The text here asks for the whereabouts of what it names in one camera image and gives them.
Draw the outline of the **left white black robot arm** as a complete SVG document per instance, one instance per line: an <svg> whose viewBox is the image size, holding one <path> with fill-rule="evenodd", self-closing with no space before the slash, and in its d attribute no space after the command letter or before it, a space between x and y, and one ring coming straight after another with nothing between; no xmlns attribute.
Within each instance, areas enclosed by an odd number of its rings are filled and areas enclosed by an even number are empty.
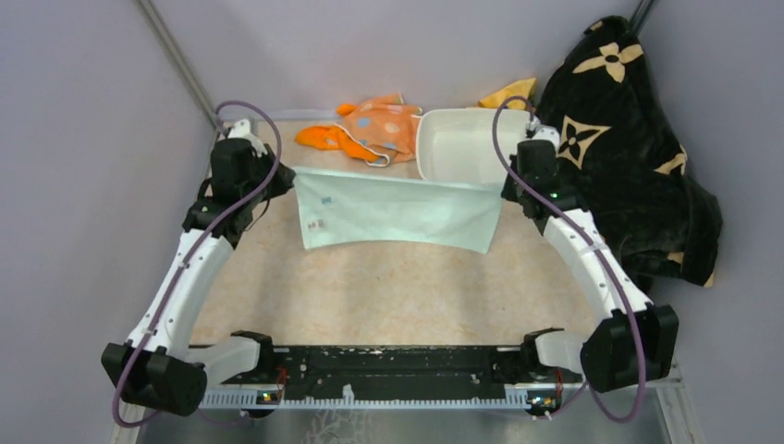
<svg viewBox="0 0 784 444"><path fill-rule="evenodd" d="M116 388L112 414L118 425L145 423L123 419L122 404L153 415L189 416L208 389L232 378L246 375L256 383L277 378L280 367L267 335L239 331L196 350L190 349L190 336L253 210L293 187L296 174L280 162L280 154L280 148L248 137L214 144L211 175L186 213L177 253L153 302L128 338L107 344L102 353L101 364Z"/></svg>

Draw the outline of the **light mint green towel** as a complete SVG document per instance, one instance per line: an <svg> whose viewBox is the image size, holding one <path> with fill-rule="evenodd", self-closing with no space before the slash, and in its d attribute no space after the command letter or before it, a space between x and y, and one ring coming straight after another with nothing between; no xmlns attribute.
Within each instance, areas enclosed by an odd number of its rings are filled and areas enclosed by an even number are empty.
<svg viewBox="0 0 784 444"><path fill-rule="evenodd" d="M495 186L299 166L294 191L307 249L410 241L487 253L502 209Z"/></svg>

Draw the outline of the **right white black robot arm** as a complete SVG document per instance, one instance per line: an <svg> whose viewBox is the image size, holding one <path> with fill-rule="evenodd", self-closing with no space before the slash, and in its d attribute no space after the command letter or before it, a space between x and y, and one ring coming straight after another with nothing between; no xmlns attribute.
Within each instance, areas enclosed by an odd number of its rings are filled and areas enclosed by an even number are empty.
<svg viewBox="0 0 784 444"><path fill-rule="evenodd" d="M655 305L625 273L600 236L587 203L558 175L552 142L518 143L509 158L502 196L520 204L557 251L596 322L588 336L556 327L526 335L523 374L544 381L558 367L584 376L599 393L667 377L679 319L670 306Z"/></svg>

